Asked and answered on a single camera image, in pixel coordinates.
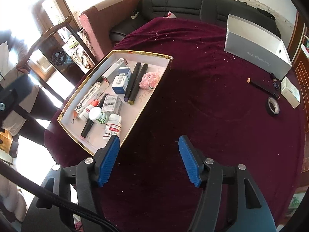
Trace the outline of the black marker yellow band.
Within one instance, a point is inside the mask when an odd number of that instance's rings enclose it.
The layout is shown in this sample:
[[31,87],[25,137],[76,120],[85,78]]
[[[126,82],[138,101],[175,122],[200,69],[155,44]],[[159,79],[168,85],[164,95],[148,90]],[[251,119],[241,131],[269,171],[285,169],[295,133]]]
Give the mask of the black marker yellow band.
[[107,78],[100,76],[95,83],[92,84],[92,86],[102,86],[104,83],[109,85]]

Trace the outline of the black tape roll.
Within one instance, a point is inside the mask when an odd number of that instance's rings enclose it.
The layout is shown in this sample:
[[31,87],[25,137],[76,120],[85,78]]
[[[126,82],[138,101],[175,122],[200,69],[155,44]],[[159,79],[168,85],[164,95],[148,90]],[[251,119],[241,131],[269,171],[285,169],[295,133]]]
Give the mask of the black tape roll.
[[277,116],[280,113],[279,104],[273,97],[267,99],[266,110],[271,116]]

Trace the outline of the grey cardboard box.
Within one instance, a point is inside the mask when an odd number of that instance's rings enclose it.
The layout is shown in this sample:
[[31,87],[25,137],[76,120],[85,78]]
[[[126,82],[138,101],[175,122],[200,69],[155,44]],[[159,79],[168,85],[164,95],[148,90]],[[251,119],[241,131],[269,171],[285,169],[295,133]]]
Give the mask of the grey cardboard box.
[[281,38],[235,15],[228,15],[224,50],[282,80],[292,68]]

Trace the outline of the black marker yellow cap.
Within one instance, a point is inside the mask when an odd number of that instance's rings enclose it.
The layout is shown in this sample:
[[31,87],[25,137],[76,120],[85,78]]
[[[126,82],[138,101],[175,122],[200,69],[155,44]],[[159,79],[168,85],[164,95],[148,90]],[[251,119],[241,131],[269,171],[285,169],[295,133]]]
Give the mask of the black marker yellow cap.
[[146,73],[147,69],[148,69],[148,64],[145,63],[143,65],[143,67],[141,68],[141,70],[139,71],[138,75],[137,75],[134,86],[133,86],[132,91],[131,91],[130,96],[129,96],[128,104],[130,104],[130,105],[134,104],[136,96],[137,96],[138,91],[139,91],[139,83],[142,81],[142,78],[143,78],[144,74]]

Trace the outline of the white green pill bottle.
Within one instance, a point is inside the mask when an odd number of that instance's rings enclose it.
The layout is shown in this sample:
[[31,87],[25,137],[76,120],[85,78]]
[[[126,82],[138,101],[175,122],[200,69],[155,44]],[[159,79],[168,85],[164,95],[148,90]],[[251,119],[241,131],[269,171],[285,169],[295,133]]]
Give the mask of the white green pill bottle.
[[90,110],[88,118],[98,125],[104,125],[108,116],[100,107],[94,107]]

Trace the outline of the grey foil medicine box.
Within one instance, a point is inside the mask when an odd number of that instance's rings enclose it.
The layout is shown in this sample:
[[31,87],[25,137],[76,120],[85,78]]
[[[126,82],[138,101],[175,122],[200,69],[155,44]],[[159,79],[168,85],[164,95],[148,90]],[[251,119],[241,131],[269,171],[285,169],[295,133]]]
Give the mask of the grey foil medicine box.
[[116,114],[120,115],[122,101],[118,95],[108,95],[105,97],[102,110],[107,115]]

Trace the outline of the black marker tan cap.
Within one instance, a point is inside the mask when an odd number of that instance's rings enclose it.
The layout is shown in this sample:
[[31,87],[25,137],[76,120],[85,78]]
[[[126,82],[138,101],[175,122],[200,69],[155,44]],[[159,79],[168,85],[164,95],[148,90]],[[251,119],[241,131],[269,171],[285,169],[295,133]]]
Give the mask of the black marker tan cap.
[[271,97],[275,98],[276,100],[279,100],[280,99],[280,96],[277,94],[277,93],[274,93],[274,92],[271,92],[269,91],[267,88],[265,87],[262,87],[261,85],[255,83],[251,78],[248,78],[247,79],[247,83],[250,84],[251,86],[267,93],[268,95],[270,95]]

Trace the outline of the long white medicine box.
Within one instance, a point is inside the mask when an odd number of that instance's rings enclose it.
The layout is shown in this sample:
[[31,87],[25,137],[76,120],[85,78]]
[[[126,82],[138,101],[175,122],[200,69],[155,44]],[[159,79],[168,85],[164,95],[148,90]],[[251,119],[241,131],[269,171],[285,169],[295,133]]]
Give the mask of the long white medicine box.
[[74,118],[78,118],[82,111],[84,111],[84,109],[90,105],[90,103],[92,103],[94,100],[98,100],[98,98],[105,92],[108,86],[109,83],[107,81],[103,81],[102,83],[95,83],[77,104],[73,112]]

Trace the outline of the black leather sofa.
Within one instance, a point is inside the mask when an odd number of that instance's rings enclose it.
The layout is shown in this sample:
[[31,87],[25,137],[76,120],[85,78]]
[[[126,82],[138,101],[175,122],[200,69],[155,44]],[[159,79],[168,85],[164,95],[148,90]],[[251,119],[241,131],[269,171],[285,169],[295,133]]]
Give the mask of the black leather sofa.
[[113,43],[120,42],[152,19],[167,16],[168,12],[172,12],[177,18],[201,21],[223,28],[226,28],[228,15],[232,14],[281,37],[272,14],[238,0],[140,0],[136,12],[138,16],[135,19],[128,17],[110,30],[109,37]]

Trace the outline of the grey red medicine box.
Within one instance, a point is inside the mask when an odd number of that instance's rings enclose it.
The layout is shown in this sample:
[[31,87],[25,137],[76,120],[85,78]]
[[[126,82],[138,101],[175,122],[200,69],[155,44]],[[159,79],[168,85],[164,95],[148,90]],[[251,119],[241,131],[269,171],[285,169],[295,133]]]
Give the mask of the grey red medicine box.
[[124,58],[118,59],[114,64],[112,64],[103,74],[102,78],[108,83],[112,83],[117,75],[119,68],[125,67],[128,64],[127,60]]

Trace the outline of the small white carton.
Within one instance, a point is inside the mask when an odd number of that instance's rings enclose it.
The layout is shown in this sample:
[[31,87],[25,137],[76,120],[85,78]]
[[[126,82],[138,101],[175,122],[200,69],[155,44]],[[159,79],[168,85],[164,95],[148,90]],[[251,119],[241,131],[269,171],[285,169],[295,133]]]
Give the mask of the small white carton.
[[294,109],[300,105],[300,91],[287,77],[281,81],[281,94]]

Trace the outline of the black marker purple caps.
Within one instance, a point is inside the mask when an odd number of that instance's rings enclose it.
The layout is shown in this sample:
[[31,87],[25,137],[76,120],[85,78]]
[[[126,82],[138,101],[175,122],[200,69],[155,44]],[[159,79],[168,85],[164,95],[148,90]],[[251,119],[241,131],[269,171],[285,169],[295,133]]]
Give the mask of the black marker purple caps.
[[125,93],[125,96],[124,96],[125,102],[128,102],[128,100],[129,100],[130,93],[131,93],[132,88],[134,86],[135,79],[137,78],[137,75],[139,73],[140,66],[141,66],[141,63],[137,62],[136,65],[135,65],[134,71],[130,76],[128,86],[127,86],[127,89],[126,89],[126,93]]

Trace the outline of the black marker pink cap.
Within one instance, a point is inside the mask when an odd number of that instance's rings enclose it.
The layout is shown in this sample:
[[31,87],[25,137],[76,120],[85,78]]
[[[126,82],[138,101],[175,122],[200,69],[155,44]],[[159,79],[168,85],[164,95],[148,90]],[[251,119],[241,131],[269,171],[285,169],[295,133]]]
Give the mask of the black marker pink cap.
[[103,111],[103,104],[105,102],[106,97],[109,95],[110,95],[109,93],[105,93],[101,98],[101,100],[99,101],[98,105],[90,110],[88,114],[88,120],[80,134],[82,138],[86,138],[86,136],[88,135],[94,124],[103,125],[107,122],[108,116]]

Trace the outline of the blue white medicine box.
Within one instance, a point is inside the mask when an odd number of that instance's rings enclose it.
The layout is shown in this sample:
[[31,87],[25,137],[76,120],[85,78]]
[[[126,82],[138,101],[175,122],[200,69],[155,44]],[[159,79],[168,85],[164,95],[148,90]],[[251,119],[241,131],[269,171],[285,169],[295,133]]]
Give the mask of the blue white medicine box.
[[116,94],[126,93],[131,74],[130,67],[119,68],[117,75],[112,83],[112,89]]

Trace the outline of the pink plush toy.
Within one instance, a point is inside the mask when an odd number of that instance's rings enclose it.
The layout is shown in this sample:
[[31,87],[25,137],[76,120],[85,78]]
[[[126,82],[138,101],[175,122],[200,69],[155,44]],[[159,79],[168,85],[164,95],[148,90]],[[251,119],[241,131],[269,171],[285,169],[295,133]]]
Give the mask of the pink plush toy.
[[159,83],[160,75],[157,72],[147,72],[144,74],[139,87],[143,90],[152,91]]

